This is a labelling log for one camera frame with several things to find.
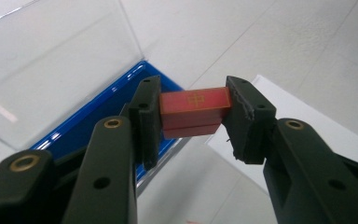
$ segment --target blue tray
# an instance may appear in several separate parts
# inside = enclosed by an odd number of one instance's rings
[[[49,150],[53,158],[58,159],[86,146],[89,143],[95,123],[100,119],[118,115],[123,105],[131,101],[139,82],[146,77],[156,75],[161,77],[162,92],[182,90],[153,65],[146,61],[140,61],[31,148]],[[175,141],[175,139],[162,139],[158,157],[161,158]],[[143,165],[138,165],[136,171],[137,180],[145,175]]]

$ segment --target red block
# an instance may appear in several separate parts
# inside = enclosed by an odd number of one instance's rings
[[[227,87],[162,93],[160,114],[164,135],[184,137],[214,133],[230,108]]]

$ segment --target white tiled floor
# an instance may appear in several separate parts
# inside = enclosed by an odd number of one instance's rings
[[[122,3],[145,57],[185,89],[262,74],[358,134],[358,0]],[[139,223],[276,222],[268,196],[205,139],[191,140],[150,183]]]

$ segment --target transparent acrylic panel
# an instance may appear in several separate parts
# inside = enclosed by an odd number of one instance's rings
[[[34,1],[0,19],[0,140],[26,149],[143,59],[119,1]]]

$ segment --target red cube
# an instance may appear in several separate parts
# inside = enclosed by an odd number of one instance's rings
[[[231,108],[227,87],[164,92],[159,100],[166,138],[214,133]]]

